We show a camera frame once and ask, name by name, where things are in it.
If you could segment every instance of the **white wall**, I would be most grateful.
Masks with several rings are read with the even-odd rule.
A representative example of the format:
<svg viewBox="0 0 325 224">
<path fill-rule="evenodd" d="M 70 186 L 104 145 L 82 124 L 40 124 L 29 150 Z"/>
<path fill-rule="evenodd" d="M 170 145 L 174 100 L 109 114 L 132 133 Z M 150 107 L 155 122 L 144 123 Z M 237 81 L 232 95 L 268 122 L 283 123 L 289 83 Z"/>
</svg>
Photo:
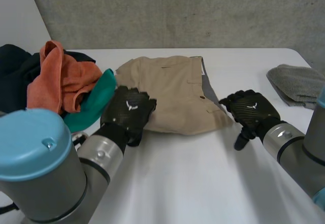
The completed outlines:
<svg viewBox="0 0 325 224">
<path fill-rule="evenodd" d="M 0 46 L 13 44 L 34 53 L 48 40 L 34 0 L 0 0 Z"/>
</svg>

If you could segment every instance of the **gray wall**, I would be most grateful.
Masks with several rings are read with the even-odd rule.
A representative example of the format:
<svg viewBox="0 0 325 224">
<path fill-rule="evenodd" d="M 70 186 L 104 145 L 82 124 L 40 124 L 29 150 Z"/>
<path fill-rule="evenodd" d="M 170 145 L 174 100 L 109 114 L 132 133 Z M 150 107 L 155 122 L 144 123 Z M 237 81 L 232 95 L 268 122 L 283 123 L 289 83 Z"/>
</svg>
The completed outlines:
<svg viewBox="0 0 325 224">
<path fill-rule="evenodd" d="M 35 0 L 67 49 L 285 47 L 325 69 L 325 0 Z"/>
</svg>

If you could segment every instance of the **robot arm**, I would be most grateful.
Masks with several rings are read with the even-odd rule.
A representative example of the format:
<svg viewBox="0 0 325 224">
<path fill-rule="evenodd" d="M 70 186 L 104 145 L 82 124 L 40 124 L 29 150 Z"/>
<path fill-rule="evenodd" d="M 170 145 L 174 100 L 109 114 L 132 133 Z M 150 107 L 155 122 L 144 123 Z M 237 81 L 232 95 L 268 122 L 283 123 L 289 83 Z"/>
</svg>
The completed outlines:
<svg viewBox="0 0 325 224">
<path fill-rule="evenodd" d="M 220 103 L 243 125 L 235 149 L 241 150 L 249 139 L 259 137 L 266 151 L 325 210 L 325 88 L 306 135 L 281 121 L 266 98 L 252 90 L 239 91 Z"/>
<path fill-rule="evenodd" d="M 87 224 L 155 106 L 147 93 L 118 87 L 100 129 L 78 152 L 56 113 L 32 109 L 2 117 L 0 189 L 24 213 L 22 223 Z"/>
</svg>

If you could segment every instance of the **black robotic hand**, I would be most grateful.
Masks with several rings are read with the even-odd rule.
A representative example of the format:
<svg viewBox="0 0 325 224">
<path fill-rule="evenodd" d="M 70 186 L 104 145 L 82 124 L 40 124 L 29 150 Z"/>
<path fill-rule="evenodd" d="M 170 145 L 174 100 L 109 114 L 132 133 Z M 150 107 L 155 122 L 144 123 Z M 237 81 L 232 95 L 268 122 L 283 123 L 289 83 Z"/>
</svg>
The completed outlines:
<svg viewBox="0 0 325 224">
<path fill-rule="evenodd" d="M 272 104 L 253 90 L 238 91 L 219 103 L 225 105 L 235 121 L 243 125 L 235 142 L 236 150 L 242 150 L 248 141 L 256 136 L 263 141 L 265 133 L 281 123 L 280 115 Z"/>
<path fill-rule="evenodd" d="M 123 128 L 128 137 L 128 145 L 138 146 L 143 128 L 155 110 L 156 103 L 157 100 L 150 99 L 146 92 L 120 86 L 101 116 L 101 127 L 104 124 L 114 124 Z"/>
</svg>

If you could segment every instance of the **orange towel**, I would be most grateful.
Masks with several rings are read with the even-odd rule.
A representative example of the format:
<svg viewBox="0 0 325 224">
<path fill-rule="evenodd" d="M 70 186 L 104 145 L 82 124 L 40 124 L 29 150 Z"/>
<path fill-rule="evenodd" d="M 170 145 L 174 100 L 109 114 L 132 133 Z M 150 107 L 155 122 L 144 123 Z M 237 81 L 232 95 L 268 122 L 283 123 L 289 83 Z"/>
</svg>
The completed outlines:
<svg viewBox="0 0 325 224">
<path fill-rule="evenodd" d="M 48 41 L 40 50 L 41 73 L 27 87 L 27 108 L 45 108 L 62 114 L 80 111 L 84 93 L 101 77 L 90 61 L 77 62 L 63 53 L 60 42 Z"/>
</svg>

